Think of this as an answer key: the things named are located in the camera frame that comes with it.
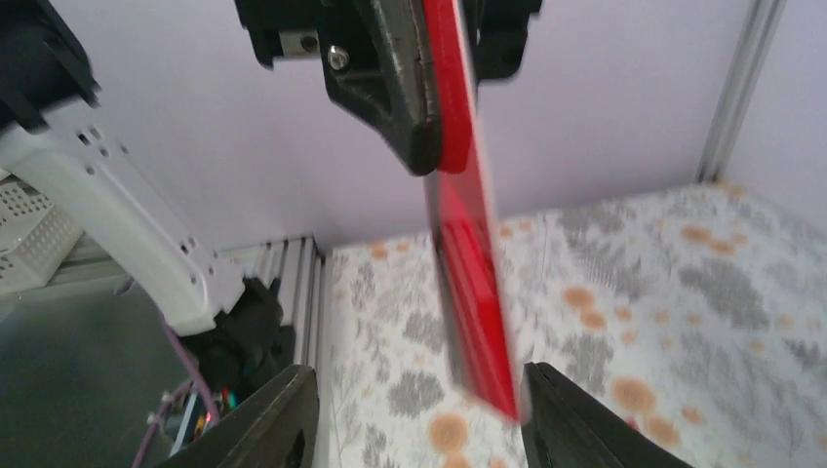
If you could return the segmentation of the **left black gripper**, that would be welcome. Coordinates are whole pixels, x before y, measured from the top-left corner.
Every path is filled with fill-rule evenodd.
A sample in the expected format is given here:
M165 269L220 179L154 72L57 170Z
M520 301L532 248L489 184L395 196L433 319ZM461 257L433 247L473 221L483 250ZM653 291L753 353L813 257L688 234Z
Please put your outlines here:
M441 160L442 114L421 1L238 1L257 61L323 60L332 102L376 131L412 176ZM519 70L541 0L461 1L479 81Z

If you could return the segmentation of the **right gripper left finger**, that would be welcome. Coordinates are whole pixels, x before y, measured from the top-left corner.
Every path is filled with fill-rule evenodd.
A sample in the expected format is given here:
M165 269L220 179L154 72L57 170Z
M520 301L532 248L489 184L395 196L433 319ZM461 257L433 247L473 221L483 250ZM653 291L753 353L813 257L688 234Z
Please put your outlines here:
M161 466L311 468L319 414L316 371L291 365Z

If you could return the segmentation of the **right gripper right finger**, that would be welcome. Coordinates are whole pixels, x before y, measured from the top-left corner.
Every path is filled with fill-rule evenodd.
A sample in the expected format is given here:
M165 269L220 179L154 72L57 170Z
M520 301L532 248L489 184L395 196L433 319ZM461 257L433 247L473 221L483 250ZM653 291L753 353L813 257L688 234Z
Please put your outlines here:
M531 419L522 426L530 468L687 466L550 364L525 364L523 381L532 406Z

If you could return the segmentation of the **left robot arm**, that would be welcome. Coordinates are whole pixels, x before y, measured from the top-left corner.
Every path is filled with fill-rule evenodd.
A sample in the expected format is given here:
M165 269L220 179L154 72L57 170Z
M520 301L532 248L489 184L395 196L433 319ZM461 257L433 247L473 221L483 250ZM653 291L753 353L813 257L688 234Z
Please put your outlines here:
M458 337L459 382L511 410L507 349L476 91L521 65L537 1L239 1L257 61L318 55L332 102L423 179L437 289ZM268 287L188 231L97 128L98 85L48 1L1 5L1 166L49 197L145 289L214 391L248 396L280 367L282 310Z

